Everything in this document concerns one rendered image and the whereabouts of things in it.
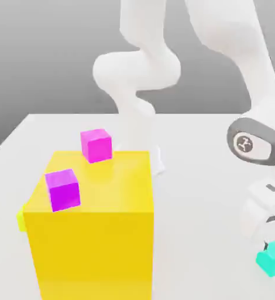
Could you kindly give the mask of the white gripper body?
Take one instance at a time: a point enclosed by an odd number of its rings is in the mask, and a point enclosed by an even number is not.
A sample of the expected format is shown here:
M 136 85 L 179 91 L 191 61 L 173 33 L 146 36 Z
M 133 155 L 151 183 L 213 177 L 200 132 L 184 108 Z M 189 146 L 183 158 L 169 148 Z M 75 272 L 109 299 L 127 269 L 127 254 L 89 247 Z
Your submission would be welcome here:
M 271 222 L 275 222 L 275 210 L 271 211 L 251 198 L 245 201 L 240 214 L 240 229 L 246 238 L 267 248 L 270 239 L 263 232 L 263 227 Z

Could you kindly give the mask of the small cyan cube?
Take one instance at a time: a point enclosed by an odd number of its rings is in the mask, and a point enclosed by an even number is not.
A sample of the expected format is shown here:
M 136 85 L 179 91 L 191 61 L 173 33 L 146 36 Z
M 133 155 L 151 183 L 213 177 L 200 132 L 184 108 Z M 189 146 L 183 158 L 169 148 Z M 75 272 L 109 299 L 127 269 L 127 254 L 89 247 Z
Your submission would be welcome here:
M 275 276 L 275 241 L 268 243 L 265 250 L 258 252 L 257 265 L 269 276 Z

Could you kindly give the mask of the small magenta cube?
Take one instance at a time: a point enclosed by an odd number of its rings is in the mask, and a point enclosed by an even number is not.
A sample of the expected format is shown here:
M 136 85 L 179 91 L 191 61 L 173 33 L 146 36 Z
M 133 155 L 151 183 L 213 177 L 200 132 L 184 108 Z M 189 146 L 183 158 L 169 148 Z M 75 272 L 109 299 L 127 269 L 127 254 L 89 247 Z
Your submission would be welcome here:
M 103 129 L 80 132 L 82 154 L 89 163 L 112 159 L 112 138 Z

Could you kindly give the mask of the small purple cube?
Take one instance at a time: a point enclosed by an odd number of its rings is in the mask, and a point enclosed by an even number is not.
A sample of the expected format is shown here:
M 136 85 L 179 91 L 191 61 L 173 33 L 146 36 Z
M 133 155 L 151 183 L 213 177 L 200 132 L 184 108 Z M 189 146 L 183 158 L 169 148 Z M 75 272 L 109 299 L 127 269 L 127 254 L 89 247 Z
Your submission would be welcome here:
M 53 212 L 81 204 L 79 183 L 72 169 L 47 173 L 44 177 Z

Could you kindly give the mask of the small yellow-green cube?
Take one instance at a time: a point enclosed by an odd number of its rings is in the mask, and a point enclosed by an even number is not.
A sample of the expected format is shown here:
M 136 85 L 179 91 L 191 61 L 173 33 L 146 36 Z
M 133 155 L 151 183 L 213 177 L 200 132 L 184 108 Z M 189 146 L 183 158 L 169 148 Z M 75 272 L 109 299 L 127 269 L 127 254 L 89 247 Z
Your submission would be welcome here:
M 25 219 L 24 219 L 24 215 L 23 215 L 25 206 L 26 206 L 26 204 L 23 204 L 16 215 L 16 219 L 18 222 L 18 228 L 19 228 L 20 232 L 26 232 L 26 224 L 25 224 Z

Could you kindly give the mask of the large yellow box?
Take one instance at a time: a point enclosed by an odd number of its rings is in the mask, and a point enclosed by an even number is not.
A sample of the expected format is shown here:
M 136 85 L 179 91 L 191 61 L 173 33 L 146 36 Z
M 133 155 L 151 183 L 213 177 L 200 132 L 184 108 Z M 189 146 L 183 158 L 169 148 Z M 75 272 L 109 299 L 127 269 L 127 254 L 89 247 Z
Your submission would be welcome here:
M 152 300 L 154 206 L 147 152 L 90 164 L 57 151 L 46 172 L 72 169 L 81 204 L 51 209 L 40 178 L 23 215 L 42 300 Z

